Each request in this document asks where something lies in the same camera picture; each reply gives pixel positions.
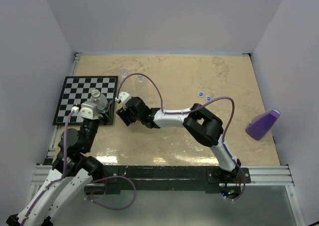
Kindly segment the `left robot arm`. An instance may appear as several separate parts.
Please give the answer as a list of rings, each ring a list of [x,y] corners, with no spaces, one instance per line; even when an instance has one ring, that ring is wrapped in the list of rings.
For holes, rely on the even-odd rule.
[[[103,178],[103,164],[90,152],[99,119],[84,119],[79,130],[65,128],[58,144],[61,151],[47,178],[28,205],[6,220],[9,226],[51,226],[65,206],[91,182]]]

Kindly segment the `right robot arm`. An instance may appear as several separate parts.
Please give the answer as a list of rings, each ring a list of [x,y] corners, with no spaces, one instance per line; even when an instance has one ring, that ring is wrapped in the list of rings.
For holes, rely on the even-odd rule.
[[[177,111],[149,108],[141,98],[126,92],[121,92],[116,102],[122,105],[117,115],[126,126],[139,121],[150,129],[183,127],[198,143],[210,148],[226,182],[232,183],[239,178],[241,162],[226,145],[223,122],[204,105],[194,104],[191,108]]]

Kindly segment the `small clear plastic bottle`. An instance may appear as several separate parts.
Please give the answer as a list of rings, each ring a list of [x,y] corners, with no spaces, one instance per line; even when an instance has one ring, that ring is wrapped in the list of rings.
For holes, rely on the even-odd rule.
[[[106,114],[109,111],[109,102],[98,89],[92,91],[90,101],[96,105],[98,113]]]

